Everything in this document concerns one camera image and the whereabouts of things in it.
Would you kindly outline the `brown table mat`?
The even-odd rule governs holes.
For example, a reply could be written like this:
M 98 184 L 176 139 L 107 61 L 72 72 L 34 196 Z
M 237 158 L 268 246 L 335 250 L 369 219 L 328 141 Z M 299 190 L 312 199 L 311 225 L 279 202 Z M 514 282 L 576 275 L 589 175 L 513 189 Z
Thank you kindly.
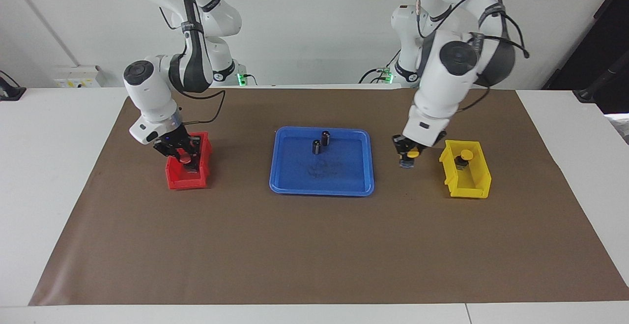
M 481 143 L 487 199 L 449 196 L 426 150 L 399 167 L 410 89 L 230 89 L 209 186 L 169 190 L 166 159 L 128 129 L 124 102 L 31 305 L 625 301 L 625 284 L 515 91 L 457 114 Z M 368 131 L 368 197 L 269 187 L 285 125 Z

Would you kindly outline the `black equipment stand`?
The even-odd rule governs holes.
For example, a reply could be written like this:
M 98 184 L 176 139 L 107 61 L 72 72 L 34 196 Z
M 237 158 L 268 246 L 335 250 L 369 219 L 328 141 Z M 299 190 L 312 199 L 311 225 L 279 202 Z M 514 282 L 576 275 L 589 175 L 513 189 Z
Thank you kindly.
M 597 77 L 588 87 L 583 89 L 573 89 L 573 95 L 584 104 L 593 104 L 596 102 L 595 95 L 601 89 L 611 85 L 618 79 L 621 73 L 629 66 L 627 62 L 616 62 L 607 68 L 599 77 Z

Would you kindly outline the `small black desk device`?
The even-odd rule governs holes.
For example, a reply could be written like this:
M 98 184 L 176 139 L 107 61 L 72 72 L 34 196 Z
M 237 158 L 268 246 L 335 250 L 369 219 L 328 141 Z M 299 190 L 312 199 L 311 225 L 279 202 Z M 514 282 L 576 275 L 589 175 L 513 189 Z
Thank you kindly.
M 18 101 L 26 91 L 26 87 L 0 69 L 0 101 Z

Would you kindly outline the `yellow plastic bin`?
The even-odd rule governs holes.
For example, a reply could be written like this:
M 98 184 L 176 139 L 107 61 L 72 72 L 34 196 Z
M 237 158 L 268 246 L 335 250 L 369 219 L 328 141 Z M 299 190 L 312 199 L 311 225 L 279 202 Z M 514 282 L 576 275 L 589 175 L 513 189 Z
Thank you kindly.
M 474 158 L 467 169 L 458 170 L 454 159 L 463 149 L 471 150 Z M 492 176 L 479 141 L 446 140 L 439 161 L 451 197 L 486 199 L 489 196 Z

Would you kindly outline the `white wall outlet box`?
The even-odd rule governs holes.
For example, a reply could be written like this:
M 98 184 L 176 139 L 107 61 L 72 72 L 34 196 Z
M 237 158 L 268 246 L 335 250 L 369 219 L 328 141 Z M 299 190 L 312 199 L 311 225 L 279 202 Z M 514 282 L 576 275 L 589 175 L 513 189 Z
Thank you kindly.
M 103 73 L 97 65 L 56 66 L 53 81 L 59 88 L 102 88 Z

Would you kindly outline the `red plastic bin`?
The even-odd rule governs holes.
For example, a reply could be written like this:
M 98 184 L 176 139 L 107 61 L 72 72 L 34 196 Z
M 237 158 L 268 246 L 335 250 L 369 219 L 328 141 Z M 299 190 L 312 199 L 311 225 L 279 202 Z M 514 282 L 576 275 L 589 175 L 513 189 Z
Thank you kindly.
M 213 147 L 206 131 L 191 133 L 192 137 L 200 138 L 199 170 L 189 172 L 173 156 L 167 157 L 166 179 L 170 190 L 204 189 L 210 176 L 210 160 Z

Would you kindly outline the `blue plastic tray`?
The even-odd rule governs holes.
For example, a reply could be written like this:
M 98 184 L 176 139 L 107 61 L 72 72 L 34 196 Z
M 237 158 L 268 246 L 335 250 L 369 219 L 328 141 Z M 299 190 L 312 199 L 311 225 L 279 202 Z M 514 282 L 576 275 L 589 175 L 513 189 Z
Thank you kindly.
M 313 140 L 330 144 L 312 154 Z M 371 138 L 364 129 L 286 125 L 277 130 L 269 187 L 277 194 L 367 197 L 375 190 Z

